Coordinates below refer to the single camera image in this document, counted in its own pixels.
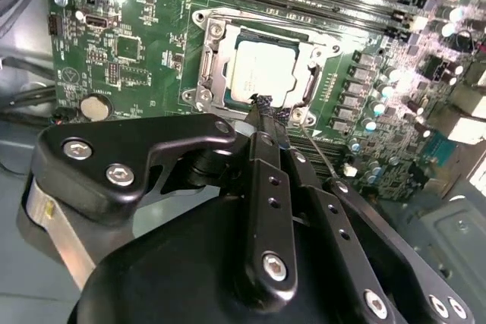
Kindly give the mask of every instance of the metal linkage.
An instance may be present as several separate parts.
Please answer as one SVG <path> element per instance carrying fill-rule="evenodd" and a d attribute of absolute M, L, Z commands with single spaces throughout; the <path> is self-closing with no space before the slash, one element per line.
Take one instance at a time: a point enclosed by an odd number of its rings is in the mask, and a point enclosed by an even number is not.
<path fill-rule="evenodd" d="M 237 285 L 249 304 L 262 312 L 282 309 L 297 291 L 297 268 L 292 226 L 289 176 L 280 168 L 280 151 L 270 97 L 254 98 L 246 122 L 251 135 L 246 171 L 243 268 Z"/>
<path fill-rule="evenodd" d="M 331 179 L 330 190 L 346 208 L 353 225 L 368 247 L 380 252 L 380 261 L 390 271 L 390 290 L 407 322 L 436 324 L 474 323 L 471 310 L 452 288 L 391 228 L 388 223 L 342 179 Z"/>

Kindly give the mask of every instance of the chip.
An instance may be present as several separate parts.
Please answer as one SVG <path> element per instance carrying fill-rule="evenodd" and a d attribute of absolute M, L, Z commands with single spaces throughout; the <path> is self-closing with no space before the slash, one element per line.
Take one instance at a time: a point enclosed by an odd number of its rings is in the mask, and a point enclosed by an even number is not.
<path fill-rule="evenodd" d="M 271 95 L 272 107 L 293 107 L 293 102 L 286 103 L 286 96 L 295 85 L 292 75 L 295 56 L 295 50 L 289 47 L 265 42 L 240 42 L 235 63 L 229 64 L 226 74 L 231 79 L 231 98 L 248 103 L 254 94 Z"/>

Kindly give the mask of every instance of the black metal bracket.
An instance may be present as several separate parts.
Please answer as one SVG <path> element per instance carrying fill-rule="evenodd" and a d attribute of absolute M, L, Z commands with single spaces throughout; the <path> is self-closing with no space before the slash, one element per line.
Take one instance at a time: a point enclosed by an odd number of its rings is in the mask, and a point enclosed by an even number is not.
<path fill-rule="evenodd" d="M 452 288 L 391 228 L 373 207 L 342 179 L 328 185 L 342 202 L 362 244 L 378 250 L 393 284 L 396 307 L 413 323 L 474 323 L 471 310 Z"/>
<path fill-rule="evenodd" d="M 163 185 L 185 153 L 226 149 L 235 139 L 215 115 L 59 125 L 40 134 L 32 173 L 50 196 L 94 221 L 118 224 L 148 192 L 151 168 L 162 166 Z"/>

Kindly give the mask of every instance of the green circuit board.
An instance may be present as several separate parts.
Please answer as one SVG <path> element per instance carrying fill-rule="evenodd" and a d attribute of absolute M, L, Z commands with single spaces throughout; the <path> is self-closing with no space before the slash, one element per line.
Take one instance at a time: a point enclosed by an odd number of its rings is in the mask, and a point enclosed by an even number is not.
<path fill-rule="evenodd" d="M 68 5 L 61 7 L 50 0 L 49 31 L 58 106 L 79 109 L 81 100 L 96 94 L 109 100 L 110 119 L 199 112 L 182 98 L 186 90 L 197 86 L 204 43 L 204 30 L 193 22 L 192 14 L 225 7 L 290 20 L 336 37 L 342 47 L 339 57 L 327 59 L 311 103 L 310 111 L 317 118 L 308 128 L 313 138 L 330 145 L 348 145 L 356 139 L 362 167 L 355 183 L 373 184 L 382 197 L 402 199 L 413 191 L 408 179 L 410 165 L 437 159 L 430 140 L 421 138 L 413 123 L 404 118 L 410 112 L 404 98 L 420 103 L 426 118 L 454 88 L 427 80 L 419 70 L 424 69 L 430 55 L 459 63 L 465 70 L 476 61 L 472 52 L 445 46 L 440 31 L 433 28 L 434 22 L 446 17 L 441 13 L 444 7 L 460 7 L 463 19 L 484 20 L 486 0 L 433 0 L 422 8 L 416 3 L 421 0 L 408 4 L 403 0 L 371 0 L 370 8 L 362 6 L 366 1 L 68 0 Z M 407 30 L 407 24 L 390 17 L 394 11 L 426 18 L 428 25 L 418 31 Z M 87 17 L 91 16 L 91 21 L 101 24 L 89 24 Z M 460 21 L 454 27 L 459 32 L 467 26 Z M 482 37 L 474 30 L 467 32 L 474 40 Z M 403 34 L 412 35 L 412 39 L 400 38 Z M 369 55 L 372 61 L 360 64 L 356 52 Z M 402 73 L 393 84 L 393 96 L 381 100 L 387 113 L 378 116 L 369 108 L 369 100 L 380 98 L 376 91 L 379 83 L 390 82 L 384 76 L 389 67 Z M 350 68 L 365 70 L 366 76 L 355 80 Z M 338 128 L 334 124 L 336 108 L 342 105 L 343 90 L 350 80 L 364 87 L 353 96 L 359 103 L 346 120 L 346 128 Z M 366 130 L 368 119 L 376 122 L 376 130 Z M 79 115 L 74 121 L 86 119 Z M 299 134 L 298 129 L 290 133 Z M 366 166 L 375 160 L 380 172 L 371 181 Z"/>

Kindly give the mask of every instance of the electrolytic capacitor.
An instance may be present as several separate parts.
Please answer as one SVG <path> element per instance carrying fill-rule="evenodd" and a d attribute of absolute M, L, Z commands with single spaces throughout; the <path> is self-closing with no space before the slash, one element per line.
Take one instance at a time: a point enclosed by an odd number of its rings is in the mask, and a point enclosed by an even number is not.
<path fill-rule="evenodd" d="M 372 161 L 368 164 L 368 169 L 371 171 L 371 174 L 378 176 L 381 172 L 381 166 L 378 161 Z"/>
<path fill-rule="evenodd" d="M 422 138 L 427 138 L 432 134 L 431 130 L 427 126 L 418 122 L 413 124 L 413 128 L 418 132 L 418 135 Z"/>
<path fill-rule="evenodd" d="M 370 109 L 376 116 L 383 115 L 386 108 L 387 107 L 382 102 L 378 102 L 376 100 L 370 102 Z"/>
<path fill-rule="evenodd" d="M 384 73 L 392 83 L 395 83 L 402 78 L 402 71 L 393 66 L 386 68 Z"/>
<path fill-rule="evenodd" d="M 446 69 L 454 75 L 460 75 L 464 71 L 464 67 L 457 62 L 449 62 Z"/>
<path fill-rule="evenodd" d="M 468 19 L 465 21 L 465 26 L 470 30 L 486 33 L 486 20 Z"/>
<path fill-rule="evenodd" d="M 381 83 L 378 85 L 377 90 L 380 92 L 383 98 L 391 98 L 395 93 L 395 89 L 386 83 Z"/>
<path fill-rule="evenodd" d="M 436 20 L 432 23 L 431 30 L 439 33 L 442 37 L 448 37 L 456 32 L 456 25 L 454 23 L 444 23 Z"/>
<path fill-rule="evenodd" d="M 365 118 L 365 119 L 363 119 L 363 121 L 361 122 L 361 125 L 368 132 L 372 132 L 372 131 L 375 131 L 377 129 L 377 122 L 374 121 L 371 118 Z"/>
<path fill-rule="evenodd" d="M 450 87 L 453 85 L 456 85 L 457 83 L 457 77 L 453 75 L 452 72 L 449 72 L 448 70 L 445 70 L 442 77 L 440 78 L 440 81 L 443 83 L 446 83 Z"/>
<path fill-rule="evenodd" d="M 414 102 L 413 100 L 409 100 L 407 102 L 407 106 L 416 115 L 422 115 L 424 113 L 424 109 L 417 102 Z"/>
<path fill-rule="evenodd" d="M 464 18 L 464 10 L 461 8 L 442 7 L 437 11 L 437 16 L 457 23 Z"/>
<path fill-rule="evenodd" d="M 351 152 L 358 153 L 361 151 L 361 144 L 359 144 L 358 140 L 356 138 L 352 138 L 348 142 L 348 147 L 351 150 Z"/>
<path fill-rule="evenodd" d="M 377 180 L 377 176 L 373 175 L 371 171 L 367 171 L 364 174 L 364 180 L 368 182 L 369 184 L 373 184 Z"/>

